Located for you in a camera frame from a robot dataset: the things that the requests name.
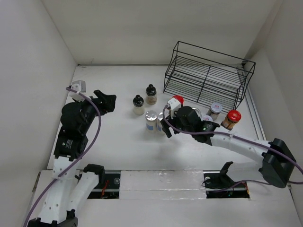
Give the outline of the silver-capped blue-label shaker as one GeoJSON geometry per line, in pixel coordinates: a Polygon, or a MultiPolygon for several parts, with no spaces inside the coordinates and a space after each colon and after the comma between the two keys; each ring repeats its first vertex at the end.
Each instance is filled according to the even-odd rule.
{"type": "Polygon", "coordinates": [[[162,119],[163,119],[163,112],[160,112],[157,117],[157,129],[160,134],[164,135],[165,132],[163,131],[162,124],[161,124],[162,119]]]}
{"type": "Polygon", "coordinates": [[[148,132],[157,130],[157,113],[154,110],[149,110],[145,113],[146,129],[148,132]]]}

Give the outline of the red-capped dark sauce bottle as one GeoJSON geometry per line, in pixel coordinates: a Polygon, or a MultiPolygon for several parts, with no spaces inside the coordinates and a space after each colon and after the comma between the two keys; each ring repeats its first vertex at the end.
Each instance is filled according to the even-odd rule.
{"type": "Polygon", "coordinates": [[[178,95],[174,95],[173,98],[176,99],[176,100],[178,100],[178,101],[181,103],[181,105],[184,104],[184,99],[183,99],[183,97],[178,96],[178,95]]]}

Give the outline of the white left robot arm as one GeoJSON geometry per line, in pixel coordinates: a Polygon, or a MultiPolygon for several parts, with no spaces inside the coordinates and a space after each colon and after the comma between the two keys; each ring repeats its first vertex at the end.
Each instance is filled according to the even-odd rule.
{"type": "Polygon", "coordinates": [[[81,159],[98,138],[101,117],[115,109],[116,95],[95,90],[96,97],[87,97],[71,87],[66,89],[73,102],[62,108],[52,180],[32,205],[24,222],[26,227],[76,227],[85,200],[106,180],[103,166],[88,164],[78,184],[72,187],[81,159]]]}

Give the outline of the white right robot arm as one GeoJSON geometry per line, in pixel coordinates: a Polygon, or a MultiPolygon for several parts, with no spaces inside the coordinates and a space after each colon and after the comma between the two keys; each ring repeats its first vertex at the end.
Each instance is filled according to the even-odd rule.
{"type": "Polygon", "coordinates": [[[243,182],[262,183],[285,188],[296,160],[283,140],[273,141],[247,139],[212,121],[203,121],[190,106],[165,105],[169,115],[161,120],[163,131],[170,138],[172,134],[188,134],[197,142],[224,148],[252,160],[242,163],[239,168],[233,161],[226,162],[215,174],[206,176],[206,188],[225,191],[243,182]]]}

